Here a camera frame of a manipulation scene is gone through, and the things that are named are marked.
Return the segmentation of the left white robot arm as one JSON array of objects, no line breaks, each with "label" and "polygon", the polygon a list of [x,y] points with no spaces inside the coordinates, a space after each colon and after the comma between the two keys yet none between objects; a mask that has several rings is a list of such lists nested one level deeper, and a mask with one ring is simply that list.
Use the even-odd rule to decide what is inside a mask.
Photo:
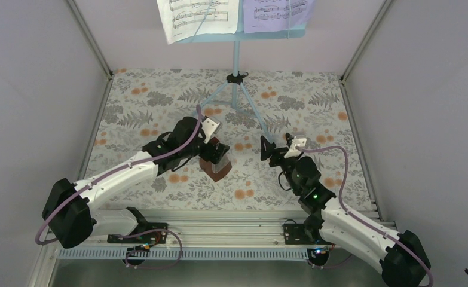
[{"label": "left white robot arm", "polygon": [[132,207],[104,211],[101,207],[127,188],[175,171],[194,157],[221,163],[230,148],[215,136],[220,126],[214,118],[184,117],[128,160],[87,179],[58,180],[42,211],[44,225],[65,249],[94,236],[129,237],[142,225],[141,215]]}]

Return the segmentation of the clear plastic metronome cover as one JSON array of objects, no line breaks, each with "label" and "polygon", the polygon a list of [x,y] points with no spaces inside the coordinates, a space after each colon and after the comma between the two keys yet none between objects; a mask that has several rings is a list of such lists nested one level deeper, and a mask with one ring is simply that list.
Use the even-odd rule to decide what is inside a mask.
[{"label": "clear plastic metronome cover", "polygon": [[218,163],[212,165],[212,171],[215,174],[228,173],[231,168],[231,160],[228,154],[223,155]]}]

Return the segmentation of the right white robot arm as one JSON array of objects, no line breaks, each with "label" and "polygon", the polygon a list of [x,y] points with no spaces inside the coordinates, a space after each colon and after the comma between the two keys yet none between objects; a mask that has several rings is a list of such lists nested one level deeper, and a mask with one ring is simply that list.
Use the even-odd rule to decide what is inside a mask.
[{"label": "right white robot arm", "polygon": [[418,236],[387,228],[344,203],[342,191],[331,191],[320,182],[306,140],[286,134],[287,145],[278,148],[261,136],[261,160],[279,167],[289,191],[307,213],[304,233],[314,243],[328,242],[344,248],[375,269],[387,286],[434,284],[431,264]]}]

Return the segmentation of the light blue music stand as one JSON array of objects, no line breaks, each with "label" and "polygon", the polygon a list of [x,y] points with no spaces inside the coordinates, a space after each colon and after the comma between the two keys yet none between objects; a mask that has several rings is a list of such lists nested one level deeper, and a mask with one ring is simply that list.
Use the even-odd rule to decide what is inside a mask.
[{"label": "light blue music stand", "polygon": [[[262,33],[245,33],[244,32],[244,11],[243,1],[238,3],[238,23],[237,30],[233,34],[202,34],[195,33],[193,36],[179,41],[180,44],[188,44],[193,42],[232,42],[233,43],[233,68],[232,73],[226,76],[225,81],[205,100],[200,103],[202,109],[208,104],[228,105],[233,110],[247,115],[251,118],[256,118],[262,134],[270,141],[274,142],[274,137],[269,132],[262,115],[257,110],[254,99],[248,92],[244,79],[248,76],[248,72],[240,72],[240,44],[242,41],[253,40],[272,40],[272,39],[297,39],[302,38],[306,31],[306,22],[288,27],[286,30],[278,32],[262,32]],[[226,89],[228,85],[232,86],[231,100],[220,101],[215,98]]]}]

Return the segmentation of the lavender sheet music page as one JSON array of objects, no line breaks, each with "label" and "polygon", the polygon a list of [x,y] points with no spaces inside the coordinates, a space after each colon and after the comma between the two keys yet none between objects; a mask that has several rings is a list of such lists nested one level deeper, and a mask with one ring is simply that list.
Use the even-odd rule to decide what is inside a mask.
[{"label": "lavender sheet music page", "polygon": [[245,33],[280,32],[307,23],[314,0],[249,0],[243,2]]}]

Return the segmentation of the white sheet music page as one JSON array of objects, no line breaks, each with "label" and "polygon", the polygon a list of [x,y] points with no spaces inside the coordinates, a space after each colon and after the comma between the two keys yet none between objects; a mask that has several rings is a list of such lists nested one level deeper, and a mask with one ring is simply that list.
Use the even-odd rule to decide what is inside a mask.
[{"label": "white sheet music page", "polygon": [[205,34],[234,34],[240,2],[236,0],[158,0],[168,44]]}]

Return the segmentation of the brown wooden metronome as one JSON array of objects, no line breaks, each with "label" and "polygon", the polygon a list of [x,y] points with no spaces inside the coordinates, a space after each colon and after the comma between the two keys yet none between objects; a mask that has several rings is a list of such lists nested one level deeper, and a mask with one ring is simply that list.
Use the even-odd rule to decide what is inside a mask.
[{"label": "brown wooden metronome", "polygon": [[229,150],[230,146],[221,143],[217,137],[206,144],[206,159],[200,158],[199,166],[214,182],[226,177],[232,169]]}]

